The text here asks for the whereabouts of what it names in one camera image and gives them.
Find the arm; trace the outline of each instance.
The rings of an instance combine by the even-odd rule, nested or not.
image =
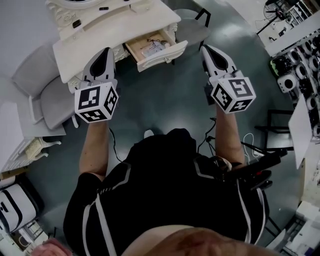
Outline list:
[[[230,163],[245,163],[235,114],[225,114],[218,105],[216,105],[215,150],[217,156]]]
[[[89,124],[82,149],[80,173],[92,173],[100,180],[106,176],[109,158],[109,127],[106,121]]]

